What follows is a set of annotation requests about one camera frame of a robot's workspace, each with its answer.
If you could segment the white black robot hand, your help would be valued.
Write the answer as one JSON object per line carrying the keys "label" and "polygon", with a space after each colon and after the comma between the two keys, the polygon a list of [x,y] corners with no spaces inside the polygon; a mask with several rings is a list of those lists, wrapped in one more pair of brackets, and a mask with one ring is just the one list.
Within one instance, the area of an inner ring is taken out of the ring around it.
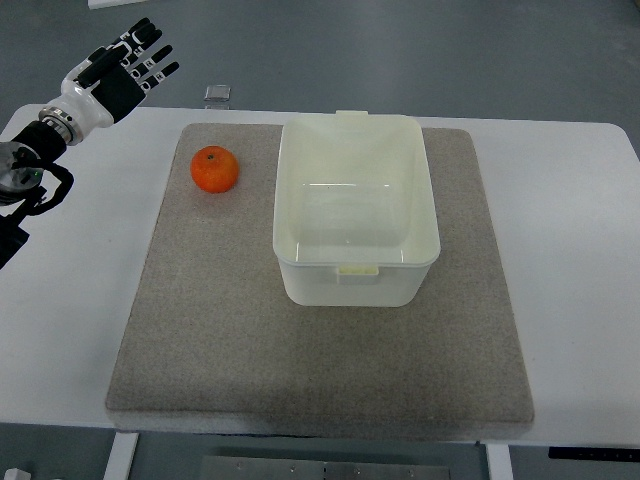
{"label": "white black robot hand", "polygon": [[[94,129],[110,127],[146,98],[143,88],[156,88],[179,69],[174,61],[142,80],[132,75],[133,63],[162,36],[144,17],[120,36],[125,45],[100,47],[64,77],[61,94],[38,114],[68,145],[82,142]],[[173,50],[166,45],[139,63],[136,70],[151,70]]]}

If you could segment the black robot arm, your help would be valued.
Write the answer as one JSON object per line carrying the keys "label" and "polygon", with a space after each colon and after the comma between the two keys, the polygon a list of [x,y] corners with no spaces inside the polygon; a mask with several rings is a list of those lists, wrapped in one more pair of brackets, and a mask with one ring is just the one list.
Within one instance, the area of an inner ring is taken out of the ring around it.
{"label": "black robot arm", "polygon": [[174,61],[158,65],[172,52],[166,45],[149,49],[162,31],[144,17],[101,46],[65,76],[61,94],[43,107],[38,119],[1,144],[1,204],[16,209],[1,217],[1,264],[26,244],[29,233],[20,223],[61,204],[74,176],[57,163],[68,147],[97,128],[123,120],[179,68]]}

